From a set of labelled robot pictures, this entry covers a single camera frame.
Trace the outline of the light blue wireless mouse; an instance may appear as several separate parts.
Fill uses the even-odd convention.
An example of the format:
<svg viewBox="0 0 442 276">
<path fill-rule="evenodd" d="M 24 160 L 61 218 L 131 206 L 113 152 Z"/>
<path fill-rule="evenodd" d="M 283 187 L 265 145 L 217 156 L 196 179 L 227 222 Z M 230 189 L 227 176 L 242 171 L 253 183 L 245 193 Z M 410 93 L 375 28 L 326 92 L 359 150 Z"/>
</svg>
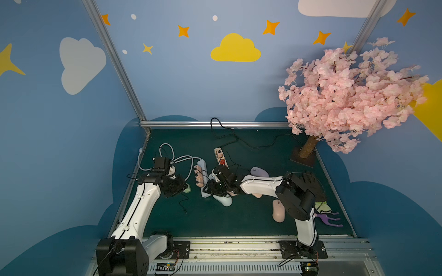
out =
<svg viewBox="0 0 442 276">
<path fill-rule="evenodd" d="M 224 207 L 229 207 L 232 205 L 233 200 L 231 197 L 221 197 L 218 195 L 213 195 L 212 196 L 215 200 L 217 200 L 218 202 L 220 202 Z"/>
</svg>

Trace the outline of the white power strip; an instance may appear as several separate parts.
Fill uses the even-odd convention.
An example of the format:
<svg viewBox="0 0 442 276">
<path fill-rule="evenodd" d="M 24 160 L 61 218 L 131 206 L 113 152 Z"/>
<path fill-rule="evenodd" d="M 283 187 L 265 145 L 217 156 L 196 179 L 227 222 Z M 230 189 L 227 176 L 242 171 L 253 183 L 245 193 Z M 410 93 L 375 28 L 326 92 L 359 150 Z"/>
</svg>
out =
<svg viewBox="0 0 442 276">
<path fill-rule="evenodd" d="M 203 198 L 208 198 L 211 195 L 209 193 L 206 193 L 204 191 L 204 188 L 207 185 L 208 182 L 208 174 L 207 174 L 207 166 L 206 166 L 206 161 L 201 159 L 197 162 L 196 165 L 194 165 L 193 167 L 193 171 L 195 174 L 195 180 L 196 180 L 196 186 L 198 186 L 200 188 L 201 191 L 201 196 Z"/>
</svg>

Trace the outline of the pink wireless mouse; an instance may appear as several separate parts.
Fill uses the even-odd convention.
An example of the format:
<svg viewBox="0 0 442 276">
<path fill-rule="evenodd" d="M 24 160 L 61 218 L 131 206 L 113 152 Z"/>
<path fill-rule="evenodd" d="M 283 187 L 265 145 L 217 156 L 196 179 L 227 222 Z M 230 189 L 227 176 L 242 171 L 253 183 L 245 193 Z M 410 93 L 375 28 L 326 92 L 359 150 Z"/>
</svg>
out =
<svg viewBox="0 0 442 276">
<path fill-rule="evenodd" d="M 282 223 L 285 220 L 285 208 L 280 200 L 273 200 L 272 202 L 272 217 L 275 222 Z"/>
</svg>

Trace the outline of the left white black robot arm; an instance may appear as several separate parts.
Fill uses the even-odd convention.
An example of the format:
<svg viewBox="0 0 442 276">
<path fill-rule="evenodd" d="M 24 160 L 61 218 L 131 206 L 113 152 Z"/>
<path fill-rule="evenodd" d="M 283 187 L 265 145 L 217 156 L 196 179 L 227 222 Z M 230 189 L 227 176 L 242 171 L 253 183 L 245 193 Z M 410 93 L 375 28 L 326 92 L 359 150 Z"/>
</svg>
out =
<svg viewBox="0 0 442 276">
<path fill-rule="evenodd" d="M 161 194 L 173 197 L 188 188 L 181 176 L 147 175 L 138 185 L 136 195 L 122 222 L 109 238 L 96 247 L 99 276 L 145 276 L 150 262 L 157 257 L 180 256 L 173 248 L 173 236 L 155 233 L 146 241 L 143 234 L 153 207 Z"/>
</svg>

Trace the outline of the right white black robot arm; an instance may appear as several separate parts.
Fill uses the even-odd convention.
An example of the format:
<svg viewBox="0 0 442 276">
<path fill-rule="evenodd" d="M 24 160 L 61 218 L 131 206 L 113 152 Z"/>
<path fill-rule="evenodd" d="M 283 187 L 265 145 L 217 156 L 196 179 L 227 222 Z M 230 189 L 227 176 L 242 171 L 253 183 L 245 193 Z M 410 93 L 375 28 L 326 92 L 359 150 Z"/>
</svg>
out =
<svg viewBox="0 0 442 276">
<path fill-rule="evenodd" d="M 249 174 L 239 178 L 228 167 L 218 165 L 206 178 L 203 192 L 221 198 L 228 198 L 240 192 L 274 197 L 295 220 L 298 246 L 313 248 L 318 242 L 314 222 L 315 195 L 307 184 L 294 174 L 274 178 Z"/>
</svg>

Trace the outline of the beige wooden power strip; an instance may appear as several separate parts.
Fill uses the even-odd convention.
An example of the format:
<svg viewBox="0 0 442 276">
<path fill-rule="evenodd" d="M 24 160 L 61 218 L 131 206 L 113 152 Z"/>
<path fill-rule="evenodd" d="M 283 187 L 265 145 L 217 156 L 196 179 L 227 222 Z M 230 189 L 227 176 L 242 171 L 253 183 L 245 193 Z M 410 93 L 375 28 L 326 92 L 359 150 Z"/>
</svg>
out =
<svg viewBox="0 0 442 276">
<path fill-rule="evenodd" d="M 219 165 L 223 165 L 223 166 L 228 167 L 228 164 L 227 164 L 227 161 L 226 161 L 226 158 L 225 158 L 225 154 L 224 154 L 222 148 L 220 148 L 220 147 L 219 148 L 215 148 L 214 149 L 214 153 L 215 153 L 215 157 L 216 157 L 217 163 Z"/>
</svg>

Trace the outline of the green circuit board left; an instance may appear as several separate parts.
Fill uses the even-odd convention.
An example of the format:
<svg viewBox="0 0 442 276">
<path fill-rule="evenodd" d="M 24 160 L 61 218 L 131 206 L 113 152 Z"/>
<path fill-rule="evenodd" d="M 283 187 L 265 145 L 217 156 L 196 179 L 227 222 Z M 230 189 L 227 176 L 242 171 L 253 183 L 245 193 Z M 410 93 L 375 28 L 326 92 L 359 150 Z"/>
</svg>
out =
<svg viewBox="0 0 442 276">
<path fill-rule="evenodd" d="M 154 266 L 154 275 L 155 276 L 170 276 L 174 274 L 177 270 L 177 267 L 172 265 L 171 263 L 156 263 Z"/>
</svg>

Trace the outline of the black green work glove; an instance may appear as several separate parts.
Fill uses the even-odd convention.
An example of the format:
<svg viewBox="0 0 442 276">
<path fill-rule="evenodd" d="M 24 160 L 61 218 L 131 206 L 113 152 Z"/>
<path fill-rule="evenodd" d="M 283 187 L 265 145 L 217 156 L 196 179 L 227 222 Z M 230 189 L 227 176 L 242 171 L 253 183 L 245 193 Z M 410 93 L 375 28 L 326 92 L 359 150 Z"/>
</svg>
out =
<svg viewBox="0 0 442 276">
<path fill-rule="evenodd" d="M 315 203 L 315 212 L 319 214 L 329 214 L 332 213 L 332 209 L 327 201 L 321 201 Z"/>
</svg>

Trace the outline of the green circuit board right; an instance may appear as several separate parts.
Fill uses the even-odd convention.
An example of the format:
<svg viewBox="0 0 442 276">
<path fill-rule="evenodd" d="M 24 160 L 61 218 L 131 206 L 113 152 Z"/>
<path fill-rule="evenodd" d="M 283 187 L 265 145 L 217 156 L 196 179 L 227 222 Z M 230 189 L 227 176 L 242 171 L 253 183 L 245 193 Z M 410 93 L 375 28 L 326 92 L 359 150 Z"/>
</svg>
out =
<svg viewBox="0 0 442 276">
<path fill-rule="evenodd" d="M 301 276 L 317 276 L 319 265 L 315 262 L 302 262 L 300 264 Z"/>
</svg>

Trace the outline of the pink cherry blossom tree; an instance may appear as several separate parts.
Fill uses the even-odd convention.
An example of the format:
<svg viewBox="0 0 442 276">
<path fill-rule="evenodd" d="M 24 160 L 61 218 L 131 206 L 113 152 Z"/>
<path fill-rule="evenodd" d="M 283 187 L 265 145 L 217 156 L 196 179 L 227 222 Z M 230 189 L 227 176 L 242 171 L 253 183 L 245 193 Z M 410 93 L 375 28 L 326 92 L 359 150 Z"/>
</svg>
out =
<svg viewBox="0 0 442 276">
<path fill-rule="evenodd" d="M 311 166 L 319 141 L 334 152 L 350 153 L 360 135 L 400 126 L 425 102 L 429 78 L 417 74 L 418 66 L 394 71 L 398 56 L 387 50 L 390 44 L 388 38 L 378 38 L 362 54 L 327 49 L 323 57 L 298 59 L 287 69 L 279 99 L 287 106 L 292 132 L 307 136 L 296 149 L 295 162 Z"/>
</svg>

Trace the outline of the purple wireless mouse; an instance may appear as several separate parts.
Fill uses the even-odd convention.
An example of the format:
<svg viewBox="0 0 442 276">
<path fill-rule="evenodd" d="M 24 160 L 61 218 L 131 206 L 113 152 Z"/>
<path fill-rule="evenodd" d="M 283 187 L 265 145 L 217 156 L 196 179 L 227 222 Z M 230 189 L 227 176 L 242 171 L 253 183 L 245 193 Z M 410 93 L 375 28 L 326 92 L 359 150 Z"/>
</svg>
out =
<svg viewBox="0 0 442 276">
<path fill-rule="evenodd" d="M 268 172 L 259 167 L 252 167 L 250 174 L 254 177 L 269 178 Z"/>
</svg>

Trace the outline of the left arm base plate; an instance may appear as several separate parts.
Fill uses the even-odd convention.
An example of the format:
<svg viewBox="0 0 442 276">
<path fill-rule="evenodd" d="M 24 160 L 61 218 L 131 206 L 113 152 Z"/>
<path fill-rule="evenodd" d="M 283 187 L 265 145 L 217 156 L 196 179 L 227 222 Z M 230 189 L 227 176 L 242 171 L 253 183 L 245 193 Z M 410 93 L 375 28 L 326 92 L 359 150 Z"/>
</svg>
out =
<svg viewBox="0 0 442 276">
<path fill-rule="evenodd" d="M 160 254 L 158 258 L 164 260 L 189 259 L 190 249 L 190 241 L 174 241 L 172 248 L 168 248 L 164 253 Z"/>
</svg>

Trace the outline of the aluminium back frame bar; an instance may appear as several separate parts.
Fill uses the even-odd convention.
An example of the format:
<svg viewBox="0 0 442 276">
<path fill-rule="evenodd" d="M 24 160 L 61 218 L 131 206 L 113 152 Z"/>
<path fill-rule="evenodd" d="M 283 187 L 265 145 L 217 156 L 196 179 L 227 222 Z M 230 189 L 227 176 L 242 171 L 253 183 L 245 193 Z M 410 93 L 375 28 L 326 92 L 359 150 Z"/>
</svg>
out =
<svg viewBox="0 0 442 276">
<path fill-rule="evenodd" d="M 258 122 L 258 121 L 141 121 L 144 128 L 252 128 L 252 129 L 281 129 L 288 128 L 287 122 Z"/>
</svg>

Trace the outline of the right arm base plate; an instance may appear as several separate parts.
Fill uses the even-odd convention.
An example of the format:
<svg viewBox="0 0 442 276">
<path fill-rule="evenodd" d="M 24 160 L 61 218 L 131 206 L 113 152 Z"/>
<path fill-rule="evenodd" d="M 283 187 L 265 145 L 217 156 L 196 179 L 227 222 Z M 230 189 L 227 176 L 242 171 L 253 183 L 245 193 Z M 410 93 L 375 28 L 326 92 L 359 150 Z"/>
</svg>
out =
<svg viewBox="0 0 442 276">
<path fill-rule="evenodd" d="M 317 240 L 313 246 L 306 246 L 297 240 L 282 240 L 279 241 L 280 250 L 283 259 L 288 258 L 308 258 L 308 259 L 328 259 L 323 241 Z"/>
</svg>

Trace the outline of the aluminium front rail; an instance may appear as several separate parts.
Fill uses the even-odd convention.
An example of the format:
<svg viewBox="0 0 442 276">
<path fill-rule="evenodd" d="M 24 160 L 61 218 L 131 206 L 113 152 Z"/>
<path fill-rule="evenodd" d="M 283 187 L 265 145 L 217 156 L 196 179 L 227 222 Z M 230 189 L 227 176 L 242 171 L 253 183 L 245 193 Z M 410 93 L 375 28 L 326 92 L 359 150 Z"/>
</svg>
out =
<svg viewBox="0 0 442 276">
<path fill-rule="evenodd" d="M 190 246 L 185 259 L 173 261 L 172 269 L 161 271 L 157 262 L 150 276 L 300 276 L 308 259 L 283 258 L 281 242 L 294 236 L 185 237 Z M 321 276 L 383 276 L 385 273 L 368 239 L 345 235 L 321 235 L 318 259 Z"/>
</svg>

